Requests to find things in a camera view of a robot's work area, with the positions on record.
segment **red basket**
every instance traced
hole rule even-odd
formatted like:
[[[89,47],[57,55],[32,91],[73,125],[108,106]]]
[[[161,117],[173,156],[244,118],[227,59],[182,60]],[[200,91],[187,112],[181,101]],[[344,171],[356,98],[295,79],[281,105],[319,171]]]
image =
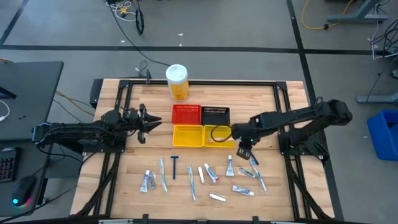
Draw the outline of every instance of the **red basket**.
[[[200,124],[200,105],[173,105],[173,124]]]

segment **yellow label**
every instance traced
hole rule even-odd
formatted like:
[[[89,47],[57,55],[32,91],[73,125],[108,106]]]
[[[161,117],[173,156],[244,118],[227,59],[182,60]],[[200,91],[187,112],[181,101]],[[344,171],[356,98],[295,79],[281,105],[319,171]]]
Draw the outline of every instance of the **yellow label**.
[[[181,84],[169,84],[173,100],[186,100],[189,94],[188,80]]]

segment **keyboard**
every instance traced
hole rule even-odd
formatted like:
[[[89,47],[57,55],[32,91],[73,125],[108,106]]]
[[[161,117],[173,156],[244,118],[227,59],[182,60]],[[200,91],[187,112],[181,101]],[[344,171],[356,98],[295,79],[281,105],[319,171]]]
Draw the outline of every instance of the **keyboard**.
[[[17,170],[17,147],[0,149],[0,183],[13,181]]]

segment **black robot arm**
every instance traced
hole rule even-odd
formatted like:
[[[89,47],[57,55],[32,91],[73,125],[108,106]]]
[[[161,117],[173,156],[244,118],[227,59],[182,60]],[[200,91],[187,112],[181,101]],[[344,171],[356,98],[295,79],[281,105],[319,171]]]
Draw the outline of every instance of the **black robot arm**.
[[[32,142],[38,147],[58,143],[78,152],[124,150],[126,137],[138,131],[138,141],[144,144],[144,134],[162,123],[161,118],[147,113],[144,104],[140,105],[139,113],[131,108],[123,119],[118,110],[111,110],[101,120],[88,124],[43,123],[33,129]]]
[[[323,102],[321,99],[314,107],[285,113],[265,112],[251,117],[248,123],[233,124],[231,137],[240,140],[237,155],[243,159],[249,159],[252,146],[256,145],[260,138],[273,134],[281,127],[312,120],[304,127],[291,129],[279,138],[280,142],[283,138],[288,146],[294,147],[329,125],[348,124],[352,117],[344,102],[338,100]]]

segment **toothpaste tube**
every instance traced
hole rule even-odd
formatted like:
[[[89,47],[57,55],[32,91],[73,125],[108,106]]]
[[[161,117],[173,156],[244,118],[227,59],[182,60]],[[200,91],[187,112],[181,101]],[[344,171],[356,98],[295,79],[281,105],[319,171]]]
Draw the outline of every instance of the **toothpaste tube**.
[[[254,169],[254,171],[256,172],[256,174],[257,174],[257,176],[258,176],[258,178],[259,178],[259,180],[260,180],[261,189],[262,189],[263,191],[267,192],[266,184],[265,184],[264,181],[262,180],[260,172],[257,170],[257,167],[256,167],[256,166],[257,166],[257,165],[256,165],[256,160],[254,160],[253,157],[250,159],[250,163],[251,163],[251,165],[253,166],[253,169]]]
[[[209,194],[209,197],[212,199],[219,200],[220,202],[226,202],[226,198],[223,198],[223,197],[215,195],[215,194]]]
[[[155,190],[155,176],[153,172],[149,174],[149,183],[150,183],[150,189]]]
[[[195,193],[195,186],[193,185],[193,173],[192,173],[191,166],[187,167],[187,171],[188,171],[189,179],[190,179],[190,183],[191,183],[192,197],[193,197],[193,200],[196,201],[197,200],[197,195]]]
[[[234,167],[232,166],[232,156],[228,155],[228,167],[226,168],[227,177],[234,176]]]
[[[213,183],[216,183],[220,178],[217,177],[217,175],[213,172],[208,164],[205,164],[205,168]]]
[[[160,176],[162,178],[162,187],[163,191],[167,193],[167,186],[166,186],[166,177],[164,176],[164,165],[163,159],[159,159],[159,167],[160,167]]]
[[[139,189],[139,191],[141,191],[141,192],[145,192],[145,193],[148,192],[149,173],[150,173],[149,170],[145,171],[144,180],[142,181],[141,188]]]
[[[252,174],[252,172],[248,171],[247,169],[245,169],[243,167],[239,168],[239,171],[241,171],[242,174],[244,174],[244,175],[246,175],[248,177],[251,177],[253,179],[256,178],[256,175]]]
[[[200,181],[204,184],[205,178],[203,177],[203,171],[201,169],[201,166],[198,166],[198,170],[199,170]]]
[[[232,185],[232,190],[235,192],[239,192],[243,195],[247,195],[247,196],[253,196],[254,193],[252,191],[250,191],[249,189],[245,189],[244,187],[238,187],[236,185]]]

